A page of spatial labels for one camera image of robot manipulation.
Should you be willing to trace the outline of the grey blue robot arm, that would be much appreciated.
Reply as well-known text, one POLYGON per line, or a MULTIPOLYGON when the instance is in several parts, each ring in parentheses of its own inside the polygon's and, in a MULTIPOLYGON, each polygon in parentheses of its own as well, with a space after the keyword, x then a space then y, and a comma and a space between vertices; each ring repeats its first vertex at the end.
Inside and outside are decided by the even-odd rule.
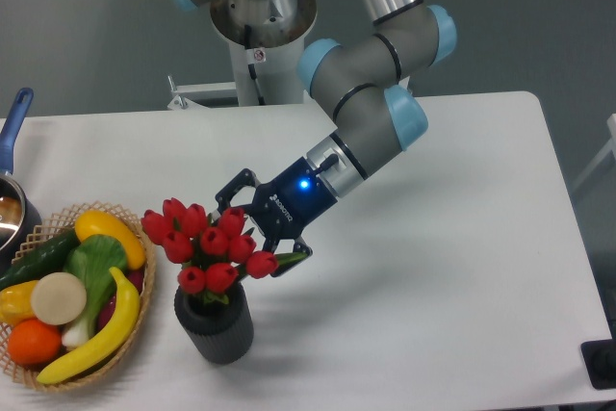
POLYGON ((335 130, 273 180, 244 170, 217 195, 221 210, 243 188, 244 211, 274 251, 290 240, 309 254, 304 228, 421 137, 423 109, 401 81, 439 63, 455 48, 448 12, 424 0, 364 0, 374 26, 362 42, 306 42, 316 0, 174 0, 183 10, 207 6, 227 42, 234 92, 242 106, 315 100, 335 130))

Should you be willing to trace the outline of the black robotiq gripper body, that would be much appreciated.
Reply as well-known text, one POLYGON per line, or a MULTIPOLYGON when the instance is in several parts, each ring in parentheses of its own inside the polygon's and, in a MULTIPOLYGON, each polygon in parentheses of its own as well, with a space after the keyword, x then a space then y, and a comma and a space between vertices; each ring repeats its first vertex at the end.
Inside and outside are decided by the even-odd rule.
POLYGON ((250 217, 273 252, 284 240, 298 240, 304 228, 337 202, 305 158, 299 158, 268 183, 259 185, 250 217))

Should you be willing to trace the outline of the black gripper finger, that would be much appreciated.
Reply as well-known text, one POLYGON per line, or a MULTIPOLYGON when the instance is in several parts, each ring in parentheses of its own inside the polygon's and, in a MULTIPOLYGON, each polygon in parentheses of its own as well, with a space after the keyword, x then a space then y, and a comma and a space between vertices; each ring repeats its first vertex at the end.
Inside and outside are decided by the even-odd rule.
POLYGON ((294 240, 293 249, 291 252, 274 255, 278 266, 271 276, 279 277, 283 275, 312 255, 313 249, 303 240, 302 237, 297 238, 294 240))
POLYGON ((225 210, 231 207, 231 200, 242 189, 247 187, 256 188, 258 183, 258 178, 251 169, 242 169, 215 194, 218 214, 221 216, 225 210))

